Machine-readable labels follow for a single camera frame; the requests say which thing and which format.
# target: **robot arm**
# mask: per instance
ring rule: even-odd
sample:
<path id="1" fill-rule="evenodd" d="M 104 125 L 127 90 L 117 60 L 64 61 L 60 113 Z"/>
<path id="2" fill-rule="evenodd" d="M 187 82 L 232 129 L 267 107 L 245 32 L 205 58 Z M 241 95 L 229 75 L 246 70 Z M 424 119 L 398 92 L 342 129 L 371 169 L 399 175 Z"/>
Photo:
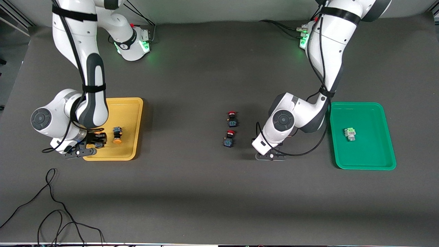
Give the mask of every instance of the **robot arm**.
<path id="1" fill-rule="evenodd" d="M 391 1 L 321 1 L 326 6 L 321 9 L 317 23 L 311 21 L 303 26 L 312 27 L 309 28 L 312 30 L 309 37 L 305 38 L 305 50 L 311 66 L 322 81 L 317 102 L 311 104 L 290 93 L 278 95 L 269 110 L 270 117 L 262 134 L 252 143 L 260 154 L 265 155 L 271 147 L 283 142 L 293 127 L 305 133 L 320 129 L 330 98 L 334 96 L 341 79 L 343 51 L 358 23 L 361 19 L 368 22 L 377 19 L 387 10 Z"/>
<path id="2" fill-rule="evenodd" d="M 140 59 L 149 51 L 144 50 L 143 44 L 148 40 L 148 33 L 145 35 L 144 30 L 132 28 L 125 17 L 112 13 L 124 1 L 58 0 L 59 4 L 54 2 L 52 32 L 55 46 L 82 71 L 83 92 L 79 93 L 73 89 L 62 90 L 49 104 L 34 111 L 31 124 L 38 132 L 52 137 L 50 145 L 61 154 L 69 152 L 87 135 L 87 130 L 78 128 L 71 124 L 72 122 L 91 129 L 103 125 L 108 119 L 104 63 L 96 43 L 97 27 L 106 28 L 116 41 L 120 41 L 120 54 L 126 60 Z M 69 45 L 71 39 L 61 16 L 65 17 L 77 57 L 73 47 Z"/>

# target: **plastic tray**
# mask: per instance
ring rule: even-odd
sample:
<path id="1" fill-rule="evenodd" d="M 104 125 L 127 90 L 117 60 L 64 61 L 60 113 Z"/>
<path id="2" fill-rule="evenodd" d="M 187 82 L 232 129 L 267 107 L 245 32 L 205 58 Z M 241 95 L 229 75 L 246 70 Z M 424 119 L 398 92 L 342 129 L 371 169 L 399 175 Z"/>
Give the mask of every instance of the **plastic tray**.
<path id="1" fill-rule="evenodd" d="M 108 120 L 102 126 L 107 133 L 107 144 L 92 156 L 84 157 L 87 161 L 131 160 L 136 155 L 139 138 L 140 120 L 143 100 L 141 98 L 107 98 Z M 113 143 L 113 128 L 122 128 L 122 143 Z"/>
<path id="2" fill-rule="evenodd" d="M 350 142 L 344 130 L 355 129 Z M 383 107 L 374 102 L 333 102 L 331 131 L 335 161 L 341 169 L 393 170 L 395 154 Z"/>

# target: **green tray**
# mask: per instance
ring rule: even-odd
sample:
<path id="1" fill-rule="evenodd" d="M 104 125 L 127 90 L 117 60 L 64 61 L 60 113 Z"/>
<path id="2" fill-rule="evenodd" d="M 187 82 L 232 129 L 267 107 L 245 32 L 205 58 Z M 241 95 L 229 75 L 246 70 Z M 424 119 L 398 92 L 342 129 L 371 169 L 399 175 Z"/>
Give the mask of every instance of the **green tray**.
<path id="1" fill-rule="evenodd" d="M 345 136 L 354 128 L 355 141 Z M 335 161 L 341 169 L 389 171 L 396 167 L 383 107 L 374 102 L 333 102 L 331 131 Z"/>

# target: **yellow tray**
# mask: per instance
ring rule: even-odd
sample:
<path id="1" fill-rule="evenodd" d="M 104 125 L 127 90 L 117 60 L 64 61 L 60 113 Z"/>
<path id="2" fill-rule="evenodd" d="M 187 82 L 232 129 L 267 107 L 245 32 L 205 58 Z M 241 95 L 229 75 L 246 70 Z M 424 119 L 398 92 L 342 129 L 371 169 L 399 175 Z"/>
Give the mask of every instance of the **yellow tray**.
<path id="1" fill-rule="evenodd" d="M 107 98 L 108 120 L 101 127 L 107 133 L 107 144 L 87 161 L 131 160 L 136 155 L 143 100 L 141 98 Z M 122 128 L 122 143 L 113 143 L 113 128 Z"/>

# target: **table surface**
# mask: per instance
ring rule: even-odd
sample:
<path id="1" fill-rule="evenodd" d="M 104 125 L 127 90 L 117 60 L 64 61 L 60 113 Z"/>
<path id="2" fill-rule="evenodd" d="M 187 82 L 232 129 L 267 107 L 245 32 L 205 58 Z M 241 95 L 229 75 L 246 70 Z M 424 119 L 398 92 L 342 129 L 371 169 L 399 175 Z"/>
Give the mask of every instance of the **table surface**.
<path id="1" fill-rule="evenodd" d="M 137 158 L 86 162 L 40 152 L 50 138 L 32 129 L 33 110 L 81 87 L 51 29 L 34 29 L 0 121 L 0 222 L 55 167 L 55 197 L 107 242 L 439 245 L 439 47 L 431 13 L 361 23 L 333 99 L 383 105 L 393 171 L 335 168 L 330 136 L 306 156 L 254 160 L 255 122 L 266 121 L 276 95 L 305 98 L 319 88 L 297 41 L 271 24 L 160 25 L 152 52 L 136 62 L 124 61 L 104 30 L 97 40 L 107 96 L 144 99 Z M 241 123 L 232 149 L 222 146 L 230 110 Z M 321 134 L 299 132 L 283 150 L 306 151 Z M 0 241 L 35 242 L 56 208 L 44 191 L 0 230 Z M 43 240 L 58 221 L 49 218 Z M 95 231 L 82 232 L 99 242 Z M 73 229 L 62 240 L 79 242 Z"/>

